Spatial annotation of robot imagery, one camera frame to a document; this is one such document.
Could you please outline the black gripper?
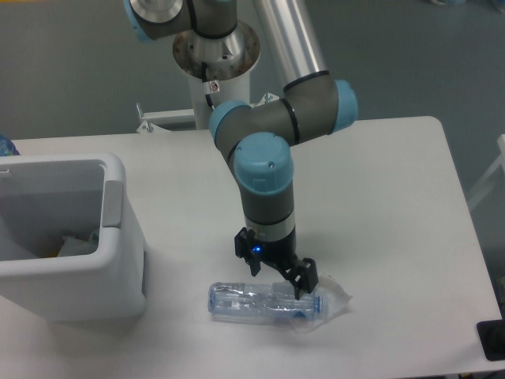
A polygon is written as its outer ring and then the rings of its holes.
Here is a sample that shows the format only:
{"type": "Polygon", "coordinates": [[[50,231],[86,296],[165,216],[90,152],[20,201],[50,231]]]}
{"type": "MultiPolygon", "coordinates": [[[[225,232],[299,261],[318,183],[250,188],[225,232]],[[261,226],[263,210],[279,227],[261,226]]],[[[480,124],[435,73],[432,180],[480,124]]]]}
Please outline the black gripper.
{"type": "Polygon", "coordinates": [[[234,237],[234,251],[256,276],[264,263],[277,270],[294,288],[294,297],[311,294],[318,284],[316,262],[311,258],[300,260],[296,254],[296,229],[273,242],[260,241],[253,230],[243,227],[234,237]]]}

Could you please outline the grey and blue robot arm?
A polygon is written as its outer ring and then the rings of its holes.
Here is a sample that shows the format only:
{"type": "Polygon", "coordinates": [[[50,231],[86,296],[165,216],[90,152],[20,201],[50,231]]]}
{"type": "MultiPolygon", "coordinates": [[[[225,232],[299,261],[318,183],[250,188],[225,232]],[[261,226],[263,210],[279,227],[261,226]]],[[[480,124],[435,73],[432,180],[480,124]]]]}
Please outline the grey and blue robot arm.
{"type": "Polygon", "coordinates": [[[278,271],[296,298],[313,292],[316,263],[296,250],[294,164],[297,144],[333,134],[357,119],[354,90],[331,78],[303,1],[258,1],[255,8],[275,53],[283,98],[251,106],[220,100],[215,87],[246,73],[259,46],[247,39],[235,1],[127,1],[139,39],[177,36],[184,70],[199,81],[207,127],[241,194],[245,226],[235,253],[253,275],[261,265],[278,271]]]}

